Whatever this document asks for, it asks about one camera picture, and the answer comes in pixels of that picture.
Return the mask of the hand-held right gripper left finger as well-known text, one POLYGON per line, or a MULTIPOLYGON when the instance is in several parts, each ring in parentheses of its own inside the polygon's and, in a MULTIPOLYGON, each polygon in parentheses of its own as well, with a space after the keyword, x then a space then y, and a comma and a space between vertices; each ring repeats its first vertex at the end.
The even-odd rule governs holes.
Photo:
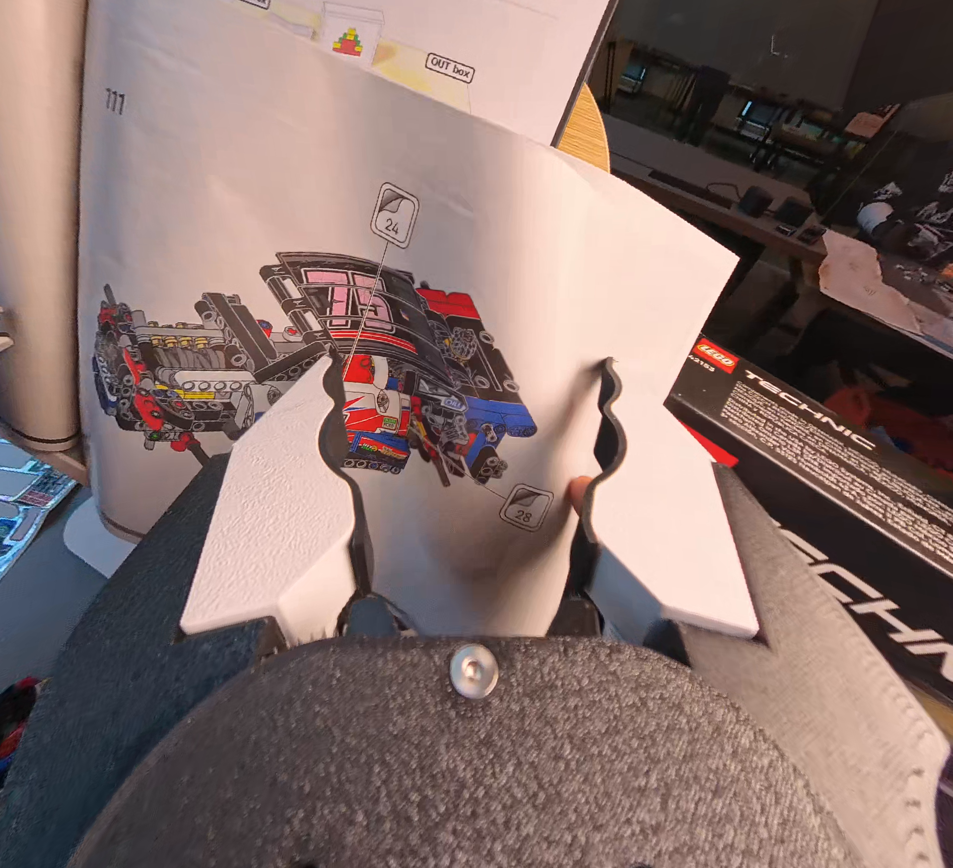
POLYGON ((371 592, 360 490, 343 472, 341 360, 323 356, 232 446, 181 616, 187 636, 270 617, 290 647, 340 634, 371 592))

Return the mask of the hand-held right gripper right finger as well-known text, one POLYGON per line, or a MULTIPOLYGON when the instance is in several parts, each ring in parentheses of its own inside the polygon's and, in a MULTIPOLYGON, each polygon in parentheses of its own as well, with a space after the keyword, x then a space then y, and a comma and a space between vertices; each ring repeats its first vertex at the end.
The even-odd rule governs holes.
POLYGON ((759 630, 708 451, 622 362, 603 364, 612 456, 581 522, 596 548, 586 593, 609 635, 642 643, 662 621, 724 636, 759 630))

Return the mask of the white book stand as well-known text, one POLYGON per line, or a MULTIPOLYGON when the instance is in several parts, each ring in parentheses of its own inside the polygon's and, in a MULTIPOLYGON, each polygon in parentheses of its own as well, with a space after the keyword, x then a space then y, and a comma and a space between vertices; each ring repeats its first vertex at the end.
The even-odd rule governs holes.
MULTIPOLYGON (((589 86, 581 88, 557 146, 604 171, 610 169, 609 142, 602 114, 589 86)), ((89 486, 89 468, 78 434, 61 441, 42 441, 22 433, 2 418, 2 437, 78 485, 89 486)), ((139 539, 119 528, 106 527, 93 500, 70 513, 63 532, 63 541, 70 552, 105 577, 115 573, 139 539)))

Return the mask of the holographic sticker sheet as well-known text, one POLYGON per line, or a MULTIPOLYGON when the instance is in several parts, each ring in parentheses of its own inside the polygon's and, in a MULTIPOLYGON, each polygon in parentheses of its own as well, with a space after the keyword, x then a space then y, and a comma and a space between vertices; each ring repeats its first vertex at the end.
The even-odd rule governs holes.
POLYGON ((17 445, 1 439, 1 575, 15 564, 47 515, 77 482, 17 445))

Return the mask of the lego instruction booklet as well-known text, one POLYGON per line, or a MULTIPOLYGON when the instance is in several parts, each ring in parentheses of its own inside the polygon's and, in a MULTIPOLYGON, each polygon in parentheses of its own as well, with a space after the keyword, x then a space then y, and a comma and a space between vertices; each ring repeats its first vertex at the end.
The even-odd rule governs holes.
POLYGON ((2 271, 22 433, 140 536, 323 356, 373 549, 430 636, 541 636, 612 456, 603 364, 663 404, 734 259, 554 147, 217 0, 2 0, 2 271))

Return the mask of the black lego box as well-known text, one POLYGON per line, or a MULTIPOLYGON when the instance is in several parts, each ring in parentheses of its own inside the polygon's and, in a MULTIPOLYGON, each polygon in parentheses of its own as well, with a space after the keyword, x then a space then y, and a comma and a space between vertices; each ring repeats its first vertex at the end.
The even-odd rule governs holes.
POLYGON ((891 666, 951 704, 949 480, 704 335, 665 404, 891 666))

